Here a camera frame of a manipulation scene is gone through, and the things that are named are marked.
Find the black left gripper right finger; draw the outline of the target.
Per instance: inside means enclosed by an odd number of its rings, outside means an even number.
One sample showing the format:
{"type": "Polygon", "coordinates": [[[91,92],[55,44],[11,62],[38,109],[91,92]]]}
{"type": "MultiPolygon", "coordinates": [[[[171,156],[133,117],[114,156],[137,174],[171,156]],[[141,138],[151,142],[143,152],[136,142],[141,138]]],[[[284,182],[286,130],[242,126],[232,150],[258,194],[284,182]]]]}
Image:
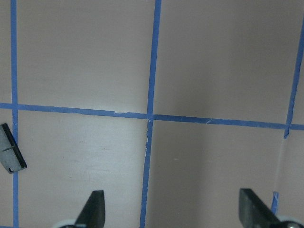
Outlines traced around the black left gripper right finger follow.
{"type": "Polygon", "coordinates": [[[280,224],[280,220],[249,188],[239,190],[238,217],[244,228],[272,228],[280,224]]]}

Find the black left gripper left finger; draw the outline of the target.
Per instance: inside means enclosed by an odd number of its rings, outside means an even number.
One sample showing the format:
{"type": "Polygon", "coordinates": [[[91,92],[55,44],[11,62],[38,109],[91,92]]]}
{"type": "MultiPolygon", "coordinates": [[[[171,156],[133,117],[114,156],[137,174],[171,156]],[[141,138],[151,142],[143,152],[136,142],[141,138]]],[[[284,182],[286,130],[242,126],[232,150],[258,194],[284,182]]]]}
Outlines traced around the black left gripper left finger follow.
{"type": "Polygon", "coordinates": [[[103,228],[105,225],[105,195],[103,190],[95,190],[77,217],[75,228],[103,228]]]}

